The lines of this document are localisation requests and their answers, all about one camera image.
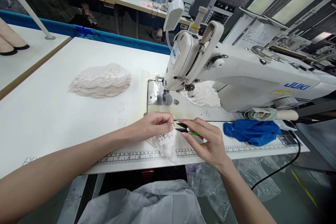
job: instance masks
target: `lace piece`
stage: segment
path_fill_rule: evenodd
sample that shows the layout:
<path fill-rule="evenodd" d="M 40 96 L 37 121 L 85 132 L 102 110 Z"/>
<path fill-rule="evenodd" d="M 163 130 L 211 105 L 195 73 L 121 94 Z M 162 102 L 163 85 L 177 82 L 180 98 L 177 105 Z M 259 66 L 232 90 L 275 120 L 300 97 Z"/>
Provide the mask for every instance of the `lace piece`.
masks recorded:
<path fill-rule="evenodd" d="M 187 91 L 181 91 L 181 95 L 191 103 L 197 106 L 220 107 L 221 101 L 217 92 L 214 90 L 210 82 L 201 82 L 195 84 L 196 96 L 188 97 Z"/>
<path fill-rule="evenodd" d="M 176 129 L 174 127 L 174 124 L 169 125 L 173 126 L 174 128 L 171 132 L 156 135 L 148 139 L 147 142 L 158 151 L 161 151 L 164 155 L 167 156 L 170 162 L 176 165 L 176 153 L 175 153 Z"/>
<path fill-rule="evenodd" d="M 72 81 L 69 92 L 95 99 L 113 97 L 125 92 L 130 82 L 131 75 L 112 63 L 85 69 Z"/>

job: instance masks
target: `scissors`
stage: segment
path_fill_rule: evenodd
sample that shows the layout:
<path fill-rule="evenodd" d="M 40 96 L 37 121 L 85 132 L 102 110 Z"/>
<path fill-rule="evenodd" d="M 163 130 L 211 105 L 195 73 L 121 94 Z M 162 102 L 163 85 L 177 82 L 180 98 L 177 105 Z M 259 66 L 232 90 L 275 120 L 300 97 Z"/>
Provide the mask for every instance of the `scissors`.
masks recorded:
<path fill-rule="evenodd" d="M 180 125 L 181 127 L 183 127 L 183 128 L 177 128 L 177 129 L 176 129 L 177 131 L 180 131 L 180 132 L 187 132 L 187 133 L 189 133 L 190 135 L 200 136 L 200 135 L 198 135 L 198 134 L 195 133 L 195 132 L 188 131 L 188 130 L 187 130 L 188 126 L 187 126 L 186 124 L 177 123 L 177 125 Z"/>

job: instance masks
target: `warning label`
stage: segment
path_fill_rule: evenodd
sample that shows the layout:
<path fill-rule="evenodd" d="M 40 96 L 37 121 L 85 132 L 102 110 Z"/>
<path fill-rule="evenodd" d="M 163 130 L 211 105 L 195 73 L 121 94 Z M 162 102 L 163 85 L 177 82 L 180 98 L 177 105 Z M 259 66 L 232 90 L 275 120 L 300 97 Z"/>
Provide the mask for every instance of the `warning label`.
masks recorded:
<path fill-rule="evenodd" d="M 270 95 L 279 95 L 279 96 L 284 96 L 291 93 L 291 91 L 286 91 L 286 90 L 281 90 L 281 89 L 276 89 L 269 93 Z"/>

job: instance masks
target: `hand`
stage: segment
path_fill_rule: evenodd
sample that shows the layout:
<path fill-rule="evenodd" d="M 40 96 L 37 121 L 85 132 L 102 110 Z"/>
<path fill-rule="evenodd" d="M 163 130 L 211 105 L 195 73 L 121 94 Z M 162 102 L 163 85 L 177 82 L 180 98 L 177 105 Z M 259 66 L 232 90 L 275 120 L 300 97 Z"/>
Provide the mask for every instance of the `hand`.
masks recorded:
<path fill-rule="evenodd" d="M 230 160 L 225 151 L 222 131 L 198 117 L 193 121 L 179 120 L 179 122 L 186 124 L 191 131 L 207 140 L 207 142 L 199 144 L 192 135 L 181 133 L 199 157 L 218 170 L 222 170 Z"/>
<path fill-rule="evenodd" d="M 140 142 L 174 129 L 173 126 L 164 123 L 174 124 L 172 114 L 153 111 L 121 130 L 129 142 Z"/>

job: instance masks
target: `forearm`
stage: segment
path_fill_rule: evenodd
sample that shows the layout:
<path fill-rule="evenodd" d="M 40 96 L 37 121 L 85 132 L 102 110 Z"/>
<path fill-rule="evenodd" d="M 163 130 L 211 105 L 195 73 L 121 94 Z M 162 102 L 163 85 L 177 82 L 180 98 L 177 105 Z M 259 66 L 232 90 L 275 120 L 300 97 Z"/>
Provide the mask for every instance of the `forearm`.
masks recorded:
<path fill-rule="evenodd" d="M 0 223 L 21 218 L 125 143 L 121 130 L 41 157 L 0 180 Z"/>
<path fill-rule="evenodd" d="M 264 205 L 245 183 L 233 162 L 218 169 L 238 223 L 276 223 Z"/>

